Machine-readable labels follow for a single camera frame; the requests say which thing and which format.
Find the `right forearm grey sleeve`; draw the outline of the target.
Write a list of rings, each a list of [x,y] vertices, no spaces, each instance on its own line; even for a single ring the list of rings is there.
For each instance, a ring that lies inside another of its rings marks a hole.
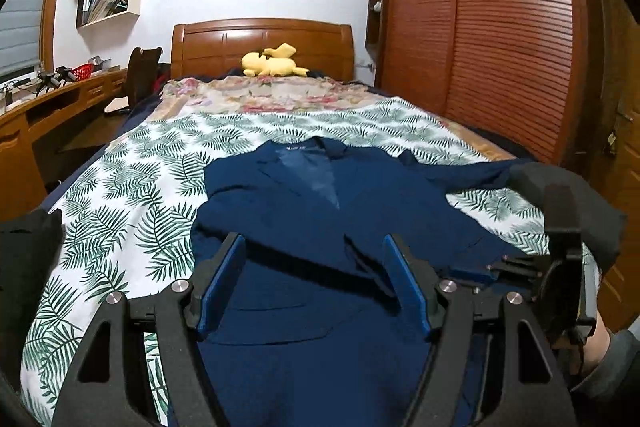
[[[570,397],[578,426],[639,426],[639,339],[628,329],[613,334],[602,361]]]

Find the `right hand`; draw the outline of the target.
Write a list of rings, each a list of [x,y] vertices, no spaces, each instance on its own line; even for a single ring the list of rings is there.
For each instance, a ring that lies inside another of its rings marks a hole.
[[[604,359],[608,347],[611,343],[610,331],[606,328],[602,321],[597,323],[596,330],[593,335],[590,336],[584,346],[584,365],[582,371],[584,373],[590,373],[595,369]]]

